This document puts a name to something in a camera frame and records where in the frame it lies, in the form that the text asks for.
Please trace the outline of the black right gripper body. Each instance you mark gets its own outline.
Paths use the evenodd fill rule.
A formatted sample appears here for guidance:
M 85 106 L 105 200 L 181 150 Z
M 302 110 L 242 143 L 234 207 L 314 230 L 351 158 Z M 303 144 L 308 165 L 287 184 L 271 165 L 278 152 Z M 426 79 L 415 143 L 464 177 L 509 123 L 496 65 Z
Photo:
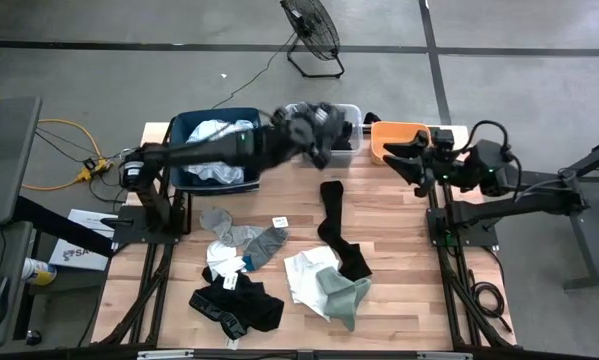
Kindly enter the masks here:
M 466 162 L 460 161 L 452 151 L 443 152 L 428 147 L 420 155 L 421 174 L 414 194 L 425 197 L 436 183 L 448 184 L 468 191 L 477 186 L 477 174 Z

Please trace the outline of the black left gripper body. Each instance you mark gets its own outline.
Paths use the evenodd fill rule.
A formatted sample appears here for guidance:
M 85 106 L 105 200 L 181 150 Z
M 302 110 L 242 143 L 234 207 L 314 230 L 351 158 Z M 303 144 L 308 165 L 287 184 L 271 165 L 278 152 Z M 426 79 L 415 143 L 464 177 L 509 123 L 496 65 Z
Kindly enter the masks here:
M 307 107 L 288 111 L 277 108 L 266 133 L 266 160 L 284 163 L 298 154 L 315 154 L 314 112 Z

